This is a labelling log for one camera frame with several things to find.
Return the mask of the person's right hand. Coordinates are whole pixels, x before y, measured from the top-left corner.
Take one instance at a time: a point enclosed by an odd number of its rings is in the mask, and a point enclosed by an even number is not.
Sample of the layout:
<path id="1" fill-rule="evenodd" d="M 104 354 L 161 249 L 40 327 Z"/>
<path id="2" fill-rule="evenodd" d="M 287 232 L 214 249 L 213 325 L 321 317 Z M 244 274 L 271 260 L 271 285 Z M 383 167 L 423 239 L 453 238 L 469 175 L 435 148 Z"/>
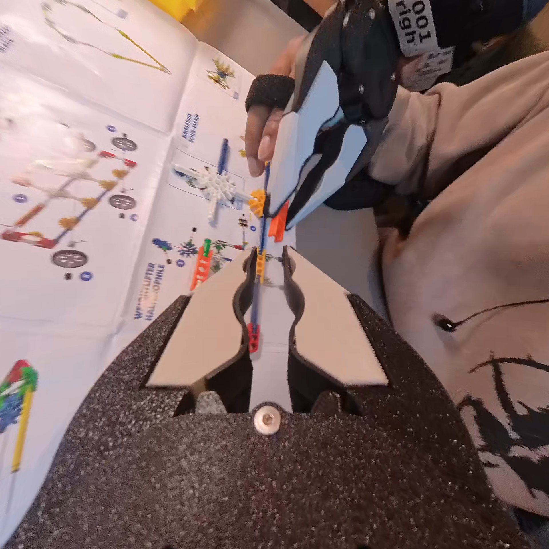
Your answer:
<path id="1" fill-rule="evenodd" d="M 272 64 L 269 74 L 294 77 L 295 58 L 305 36 L 291 39 L 285 50 Z M 285 107 L 251 106 L 245 127 L 245 154 L 251 177 L 264 173 L 265 164 L 272 160 L 278 127 Z"/>

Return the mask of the white snowflake connector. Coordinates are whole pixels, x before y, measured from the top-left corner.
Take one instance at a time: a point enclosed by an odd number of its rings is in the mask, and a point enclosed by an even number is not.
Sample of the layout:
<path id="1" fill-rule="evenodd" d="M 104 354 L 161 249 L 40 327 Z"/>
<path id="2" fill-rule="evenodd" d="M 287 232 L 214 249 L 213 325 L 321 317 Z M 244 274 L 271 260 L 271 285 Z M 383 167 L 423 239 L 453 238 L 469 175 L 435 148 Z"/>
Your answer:
<path id="1" fill-rule="evenodd" d="M 198 175 L 198 187 L 214 202 L 231 202 L 237 191 L 235 182 L 229 176 L 207 170 Z"/>

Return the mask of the yellow plastic bin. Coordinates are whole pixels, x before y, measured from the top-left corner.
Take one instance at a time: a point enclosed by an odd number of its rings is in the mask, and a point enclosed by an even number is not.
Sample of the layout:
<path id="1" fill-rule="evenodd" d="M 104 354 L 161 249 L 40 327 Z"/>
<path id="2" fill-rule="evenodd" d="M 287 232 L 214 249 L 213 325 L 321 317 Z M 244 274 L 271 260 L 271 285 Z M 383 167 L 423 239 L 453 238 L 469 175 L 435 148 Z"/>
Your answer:
<path id="1" fill-rule="evenodd" d="M 198 10 L 203 1 L 150 1 L 164 13 L 167 13 L 170 17 L 177 22 L 182 23 L 184 18 Z"/>

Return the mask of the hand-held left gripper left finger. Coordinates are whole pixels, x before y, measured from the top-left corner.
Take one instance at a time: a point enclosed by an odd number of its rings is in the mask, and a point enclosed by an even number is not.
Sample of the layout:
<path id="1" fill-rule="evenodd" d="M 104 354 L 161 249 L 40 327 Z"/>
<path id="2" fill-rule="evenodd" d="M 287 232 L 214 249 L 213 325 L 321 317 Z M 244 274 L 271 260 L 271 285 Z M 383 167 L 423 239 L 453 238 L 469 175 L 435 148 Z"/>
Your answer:
<path id="1" fill-rule="evenodd" d="M 229 413 L 250 408 L 253 366 L 245 314 L 252 306 L 257 248 L 242 251 L 186 301 L 152 363 L 149 389 L 187 392 L 180 410 L 213 391 Z"/>

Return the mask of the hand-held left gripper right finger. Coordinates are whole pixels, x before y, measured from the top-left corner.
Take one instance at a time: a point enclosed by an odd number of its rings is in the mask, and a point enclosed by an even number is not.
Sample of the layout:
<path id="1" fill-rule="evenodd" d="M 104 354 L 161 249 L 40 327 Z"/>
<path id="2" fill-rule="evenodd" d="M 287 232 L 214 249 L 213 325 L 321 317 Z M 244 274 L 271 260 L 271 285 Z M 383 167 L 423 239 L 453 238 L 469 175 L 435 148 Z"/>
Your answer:
<path id="1" fill-rule="evenodd" d="M 289 329 L 287 382 L 292 411 L 309 413 L 322 393 L 347 409 L 351 391 L 388 387 L 388 376 L 349 293 L 293 247 L 282 252 Z"/>

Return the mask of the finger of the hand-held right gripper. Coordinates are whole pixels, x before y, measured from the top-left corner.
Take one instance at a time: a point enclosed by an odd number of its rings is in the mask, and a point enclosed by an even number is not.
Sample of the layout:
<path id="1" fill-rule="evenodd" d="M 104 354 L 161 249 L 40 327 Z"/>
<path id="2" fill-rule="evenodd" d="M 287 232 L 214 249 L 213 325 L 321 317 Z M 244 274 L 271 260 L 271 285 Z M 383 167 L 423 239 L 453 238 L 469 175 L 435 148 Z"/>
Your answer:
<path id="1" fill-rule="evenodd" d="M 269 217 L 277 215 L 296 189 L 300 168 L 312 155 L 318 136 L 337 124 L 344 124 L 338 78 L 327 61 L 324 60 L 313 75 L 300 106 L 297 98 L 294 93 L 278 127 L 267 187 Z"/>
<path id="2" fill-rule="evenodd" d="M 362 127 L 337 124 L 315 141 L 289 198 L 285 229 L 290 230 L 343 187 L 367 137 Z"/>

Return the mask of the large printed instruction sheet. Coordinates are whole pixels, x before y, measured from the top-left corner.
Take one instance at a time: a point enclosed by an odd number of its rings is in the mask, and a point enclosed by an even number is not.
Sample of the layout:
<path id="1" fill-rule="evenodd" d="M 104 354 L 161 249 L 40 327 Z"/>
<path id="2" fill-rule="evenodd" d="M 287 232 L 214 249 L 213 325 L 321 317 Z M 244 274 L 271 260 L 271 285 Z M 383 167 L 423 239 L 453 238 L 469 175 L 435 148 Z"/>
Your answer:
<path id="1" fill-rule="evenodd" d="M 1 1 L 1 548 L 114 358 L 256 246 L 247 194 L 253 75 L 149 1 Z"/>

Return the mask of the person's beige hoodie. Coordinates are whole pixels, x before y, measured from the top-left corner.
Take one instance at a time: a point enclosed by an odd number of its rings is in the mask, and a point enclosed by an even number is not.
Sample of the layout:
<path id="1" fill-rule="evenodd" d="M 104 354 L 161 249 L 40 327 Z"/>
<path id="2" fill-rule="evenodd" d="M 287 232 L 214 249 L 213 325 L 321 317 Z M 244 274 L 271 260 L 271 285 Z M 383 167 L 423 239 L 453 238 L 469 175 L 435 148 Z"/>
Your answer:
<path id="1" fill-rule="evenodd" d="M 548 517 L 548 175 L 460 179 L 390 237 L 397 332 L 461 413 L 497 496 Z"/>

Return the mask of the orange connector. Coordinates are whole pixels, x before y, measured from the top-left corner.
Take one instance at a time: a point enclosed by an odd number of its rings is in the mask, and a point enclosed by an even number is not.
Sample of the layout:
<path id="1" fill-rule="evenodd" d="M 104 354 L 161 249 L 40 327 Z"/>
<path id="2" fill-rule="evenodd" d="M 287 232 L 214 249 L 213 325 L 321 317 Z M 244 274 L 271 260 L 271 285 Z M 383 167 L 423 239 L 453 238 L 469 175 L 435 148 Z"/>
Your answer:
<path id="1" fill-rule="evenodd" d="M 280 243 L 285 235 L 288 208 L 289 200 L 282 205 L 277 215 L 271 218 L 267 236 L 268 238 L 272 238 L 275 243 Z"/>
<path id="2" fill-rule="evenodd" d="M 213 252 L 211 251 L 210 258 L 203 257 L 202 246 L 199 248 L 193 276 L 191 278 L 191 283 L 189 287 L 190 291 L 194 291 L 198 286 L 200 286 L 207 280 L 210 271 L 212 253 Z"/>

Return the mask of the person's right forearm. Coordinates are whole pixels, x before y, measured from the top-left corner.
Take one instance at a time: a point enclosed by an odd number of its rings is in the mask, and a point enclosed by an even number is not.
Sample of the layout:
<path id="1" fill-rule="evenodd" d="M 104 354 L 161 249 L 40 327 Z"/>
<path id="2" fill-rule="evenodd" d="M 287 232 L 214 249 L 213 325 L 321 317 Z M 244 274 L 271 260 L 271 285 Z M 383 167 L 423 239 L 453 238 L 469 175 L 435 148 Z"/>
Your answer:
<path id="1" fill-rule="evenodd" d="M 548 51 L 504 65 L 464 86 L 421 94 L 399 87 L 368 175 L 404 196 L 438 196 L 527 123 L 548 114 Z"/>

